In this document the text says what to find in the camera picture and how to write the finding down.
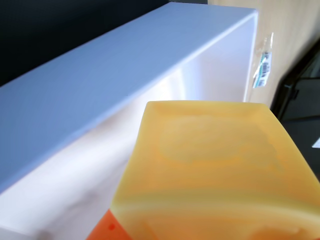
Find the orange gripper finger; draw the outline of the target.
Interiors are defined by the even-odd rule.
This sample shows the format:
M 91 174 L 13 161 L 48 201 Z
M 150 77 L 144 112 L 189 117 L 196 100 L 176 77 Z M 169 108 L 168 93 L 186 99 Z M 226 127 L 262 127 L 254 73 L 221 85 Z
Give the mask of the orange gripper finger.
M 86 238 L 87 240 L 132 240 L 109 209 Z

